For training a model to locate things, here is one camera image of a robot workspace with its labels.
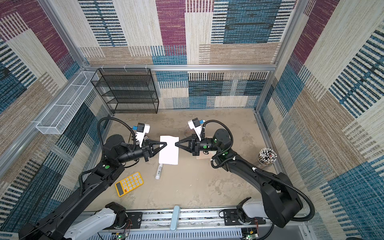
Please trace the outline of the white letter paper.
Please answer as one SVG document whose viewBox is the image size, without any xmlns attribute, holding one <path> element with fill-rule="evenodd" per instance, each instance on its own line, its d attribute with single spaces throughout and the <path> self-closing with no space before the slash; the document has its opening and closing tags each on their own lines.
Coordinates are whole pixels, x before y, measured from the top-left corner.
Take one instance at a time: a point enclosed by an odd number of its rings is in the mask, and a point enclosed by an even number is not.
<svg viewBox="0 0 384 240">
<path fill-rule="evenodd" d="M 176 143 L 179 137 L 160 136 L 161 142 L 166 142 L 167 145 L 159 153 L 159 163 L 163 165 L 178 165 L 179 163 L 179 148 Z"/>
</svg>

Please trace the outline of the pink envelope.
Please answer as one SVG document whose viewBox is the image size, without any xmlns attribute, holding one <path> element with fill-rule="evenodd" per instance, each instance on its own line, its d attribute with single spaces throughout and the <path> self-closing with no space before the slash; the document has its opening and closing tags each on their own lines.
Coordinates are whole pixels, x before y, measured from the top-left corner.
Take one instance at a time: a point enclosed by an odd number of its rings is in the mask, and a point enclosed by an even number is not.
<svg viewBox="0 0 384 240">
<path fill-rule="evenodd" d="M 209 161 L 214 155 L 215 155 L 214 152 L 208 152 L 207 154 L 205 154 L 204 152 L 200 152 L 200 155 L 196 156 L 196 159 L 197 160 L 208 160 Z"/>
</svg>

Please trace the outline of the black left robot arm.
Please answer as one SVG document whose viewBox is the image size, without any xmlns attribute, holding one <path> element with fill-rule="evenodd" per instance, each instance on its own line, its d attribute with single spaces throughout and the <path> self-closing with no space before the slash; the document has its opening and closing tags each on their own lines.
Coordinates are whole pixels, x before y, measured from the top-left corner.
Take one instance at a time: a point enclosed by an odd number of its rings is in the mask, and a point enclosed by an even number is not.
<svg viewBox="0 0 384 240">
<path fill-rule="evenodd" d="M 79 174 L 79 188 L 55 210 L 36 224 L 26 224 L 19 230 L 20 240 L 85 240 L 108 227 L 124 227 L 125 208 L 112 203 L 96 216 L 74 225 L 74 221 L 123 173 L 129 161 L 148 161 L 167 146 L 166 142 L 145 140 L 125 143 L 121 135 L 112 135 L 102 142 L 102 158 L 92 169 Z"/>
</svg>

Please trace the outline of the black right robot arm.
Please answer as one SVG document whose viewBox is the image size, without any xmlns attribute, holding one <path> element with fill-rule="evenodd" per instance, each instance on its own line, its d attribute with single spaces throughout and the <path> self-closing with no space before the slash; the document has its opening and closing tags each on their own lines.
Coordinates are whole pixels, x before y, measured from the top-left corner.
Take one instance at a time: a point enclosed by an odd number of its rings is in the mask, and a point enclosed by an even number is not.
<svg viewBox="0 0 384 240">
<path fill-rule="evenodd" d="M 307 222 L 316 213 L 311 199 L 294 187 L 284 173 L 273 174 L 256 167 L 232 149 L 234 137 L 230 129 L 217 120 L 197 118 L 188 122 L 194 134 L 175 145 L 194 156 L 200 152 L 215 152 L 211 157 L 214 169 L 222 168 L 251 184 L 262 195 L 267 218 L 279 228 L 290 221 Z"/>
</svg>

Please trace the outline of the yellow calculator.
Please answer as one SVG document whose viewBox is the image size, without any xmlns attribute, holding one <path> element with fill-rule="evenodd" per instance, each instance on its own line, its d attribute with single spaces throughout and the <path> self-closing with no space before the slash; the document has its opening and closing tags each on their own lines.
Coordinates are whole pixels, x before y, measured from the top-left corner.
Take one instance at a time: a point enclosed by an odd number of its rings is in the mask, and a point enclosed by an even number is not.
<svg viewBox="0 0 384 240">
<path fill-rule="evenodd" d="M 133 190 L 144 184 L 144 180 L 140 172 L 136 172 L 115 184 L 117 194 L 119 197 L 123 197 Z"/>
</svg>

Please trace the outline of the black mesh shelf rack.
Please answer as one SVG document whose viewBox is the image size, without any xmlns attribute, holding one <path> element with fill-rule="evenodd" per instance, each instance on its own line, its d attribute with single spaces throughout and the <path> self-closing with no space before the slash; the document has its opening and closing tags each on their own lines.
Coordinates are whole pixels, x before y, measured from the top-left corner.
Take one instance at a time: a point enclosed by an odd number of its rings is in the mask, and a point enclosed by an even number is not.
<svg viewBox="0 0 384 240">
<path fill-rule="evenodd" d="M 151 70 L 99 68 L 91 79 L 113 114 L 156 114 L 159 96 Z"/>
</svg>

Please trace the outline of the pencil holder with pencils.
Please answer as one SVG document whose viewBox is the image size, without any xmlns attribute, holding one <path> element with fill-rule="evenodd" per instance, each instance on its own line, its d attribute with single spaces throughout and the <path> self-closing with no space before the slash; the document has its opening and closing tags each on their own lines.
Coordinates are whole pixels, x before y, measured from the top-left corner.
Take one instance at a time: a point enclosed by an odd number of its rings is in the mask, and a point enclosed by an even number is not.
<svg viewBox="0 0 384 240">
<path fill-rule="evenodd" d="M 277 153 L 270 148 L 261 149 L 258 156 L 259 163 L 264 167 L 273 165 L 277 158 Z"/>
</svg>

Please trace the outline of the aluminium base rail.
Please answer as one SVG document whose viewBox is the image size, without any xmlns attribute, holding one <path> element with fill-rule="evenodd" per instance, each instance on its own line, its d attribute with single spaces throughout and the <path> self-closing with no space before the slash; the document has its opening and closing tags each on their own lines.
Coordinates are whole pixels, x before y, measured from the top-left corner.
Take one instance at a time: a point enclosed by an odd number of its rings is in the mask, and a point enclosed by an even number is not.
<svg viewBox="0 0 384 240">
<path fill-rule="evenodd" d="M 80 224 L 98 215 L 84 212 L 74 222 Z M 273 226 L 267 218 L 241 224 L 234 207 L 181 209 L 178 227 L 170 230 L 173 209 L 126 211 L 124 227 L 108 227 L 86 240 L 314 240 L 309 223 L 290 222 Z"/>
</svg>

